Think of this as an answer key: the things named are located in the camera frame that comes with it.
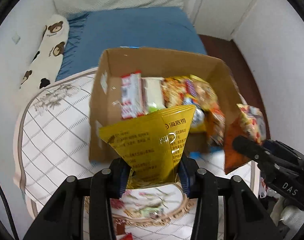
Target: wire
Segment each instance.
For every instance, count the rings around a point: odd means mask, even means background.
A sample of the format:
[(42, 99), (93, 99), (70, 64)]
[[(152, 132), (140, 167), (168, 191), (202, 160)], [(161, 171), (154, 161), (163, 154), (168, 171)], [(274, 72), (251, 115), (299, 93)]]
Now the wire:
[(9, 207), (8, 201), (6, 199), (6, 196), (3, 193), (3, 190), (1, 188), (1, 186), (0, 186), (0, 197), (1, 197), (2, 201), (3, 201), (4, 208), (6, 209), (6, 213), (7, 213), (8, 219), (9, 219), (9, 223), (10, 223), (10, 226), (11, 226), (11, 230), (12, 230), (14, 239), (15, 240), (20, 240), (19, 237), (18, 237), (16, 226), (15, 226), (15, 224), (13, 222), (13, 218), (12, 218), (12, 215), (11, 215), (11, 211), (10, 211), (10, 207)]

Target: brown cardboard box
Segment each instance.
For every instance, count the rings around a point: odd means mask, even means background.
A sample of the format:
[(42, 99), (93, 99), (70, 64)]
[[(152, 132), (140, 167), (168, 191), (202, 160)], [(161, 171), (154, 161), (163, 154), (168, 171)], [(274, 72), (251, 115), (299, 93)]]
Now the brown cardboard box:
[[(213, 87), (226, 129), (238, 117), (242, 103), (226, 64), (214, 57), (170, 49), (118, 48), (100, 58), (90, 101), (90, 161), (111, 161), (118, 154), (98, 137), (98, 128), (121, 121), (121, 76), (140, 70), (142, 77), (198, 76)], [(205, 134), (189, 134), (186, 152), (206, 151)]]

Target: reddish brown floor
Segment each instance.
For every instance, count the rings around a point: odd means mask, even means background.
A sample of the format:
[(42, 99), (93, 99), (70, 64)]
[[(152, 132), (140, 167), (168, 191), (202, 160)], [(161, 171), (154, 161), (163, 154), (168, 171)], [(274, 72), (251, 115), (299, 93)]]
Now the reddish brown floor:
[(267, 138), (270, 138), (263, 100), (254, 77), (234, 41), (226, 41), (210, 36), (200, 35), (207, 54), (222, 59), (231, 69), (239, 91), (246, 102), (258, 107), (265, 118)]

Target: blue bed sheet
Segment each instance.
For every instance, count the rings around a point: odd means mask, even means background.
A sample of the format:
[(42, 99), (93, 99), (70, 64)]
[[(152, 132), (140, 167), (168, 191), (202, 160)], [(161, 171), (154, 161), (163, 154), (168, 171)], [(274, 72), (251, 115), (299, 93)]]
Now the blue bed sheet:
[(97, 67), (105, 49), (154, 47), (206, 54), (187, 15), (177, 7), (128, 8), (75, 14), (56, 80)]

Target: silver bolt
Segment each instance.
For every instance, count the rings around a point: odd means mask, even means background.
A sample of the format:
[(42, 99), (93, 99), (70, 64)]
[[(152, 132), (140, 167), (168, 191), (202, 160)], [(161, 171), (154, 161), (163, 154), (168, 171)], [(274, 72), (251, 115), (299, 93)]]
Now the silver bolt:
[(67, 182), (74, 182), (75, 181), (75, 177), (74, 176), (68, 176), (67, 177)]
[(201, 175), (204, 175), (204, 174), (206, 174), (206, 170), (204, 168), (198, 168), (197, 173), (201, 174)]
[(241, 182), (242, 178), (240, 176), (238, 176), (238, 175), (235, 175), (235, 176), (233, 176), (233, 181), (235, 181), (235, 182)]
[(110, 170), (109, 168), (105, 168), (105, 169), (103, 169), (101, 172), (102, 172), (102, 174), (104, 174), (104, 175), (108, 175), (108, 174), (111, 173), (111, 170)]

